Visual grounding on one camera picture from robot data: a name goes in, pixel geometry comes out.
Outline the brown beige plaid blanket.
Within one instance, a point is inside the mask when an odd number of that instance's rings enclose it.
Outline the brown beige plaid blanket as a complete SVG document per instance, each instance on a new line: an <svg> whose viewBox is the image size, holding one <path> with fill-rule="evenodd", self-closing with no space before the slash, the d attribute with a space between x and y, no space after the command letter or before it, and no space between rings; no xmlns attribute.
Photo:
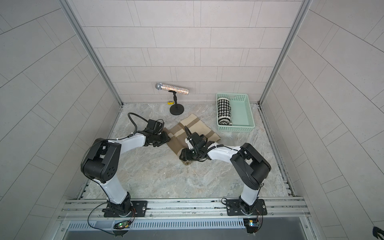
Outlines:
<svg viewBox="0 0 384 240"><path fill-rule="evenodd" d="M205 142L213 141L218 142L221 138L220 136L211 130L204 122L202 122L196 115L191 114L186 119L180 121L172 129L168 130L164 128L164 131L168 134L170 141L167 145L170 149L180 157L182 154L182 149L189 148L185 139L187 134L185 132L185 126L189 128L191 133L196 132L199 136L204 135Z"/></svg>

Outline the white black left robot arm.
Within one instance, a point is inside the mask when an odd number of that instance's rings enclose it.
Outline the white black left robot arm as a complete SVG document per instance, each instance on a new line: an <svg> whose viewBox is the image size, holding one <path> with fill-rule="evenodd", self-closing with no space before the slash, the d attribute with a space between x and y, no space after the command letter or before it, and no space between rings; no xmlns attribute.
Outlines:
<svg viewBox="0 0 384 240"><path fill-rule="evenodd" d="M131 196L116 173L120 155L140 147L160 147L170 141L163 120L148 120L143 131L135 131L122 139L96 139L81 163L81 172L96 182L108 197L105 217L126 217L133 212Z"/></svg>

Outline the black white houndstooth scarf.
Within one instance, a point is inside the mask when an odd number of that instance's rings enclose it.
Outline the black white houndstooth scarf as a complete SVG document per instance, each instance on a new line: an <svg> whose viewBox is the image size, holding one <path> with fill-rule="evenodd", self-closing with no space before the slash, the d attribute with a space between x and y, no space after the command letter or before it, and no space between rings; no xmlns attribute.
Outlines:
<svg viewBox="0 0 384 240"><path fill-rule="evenodd" d="M232 124L231 103L227 98L218 98L218 124L229 126Z"/></svg>

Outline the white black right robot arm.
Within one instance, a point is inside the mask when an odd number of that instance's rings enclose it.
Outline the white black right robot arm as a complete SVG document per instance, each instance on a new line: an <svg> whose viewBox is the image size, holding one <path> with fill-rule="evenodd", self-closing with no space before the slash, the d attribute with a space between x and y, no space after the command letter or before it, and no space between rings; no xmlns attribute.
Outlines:
<svg viewBox="0 0 384 240"><path fill-rule="evenodd" d="M182 149L180 160L183 162L204 162L206 160L223 161L235 168L244 183L239 200L234 204L226 203L228 207L235 207L244 215L265 216L264 202L259 199L260 189L272 167L269 162L249 143L242 146L228 147L213 141L208 141L204 135L191 133L186 129L185 142L188 147Z"/></svg>

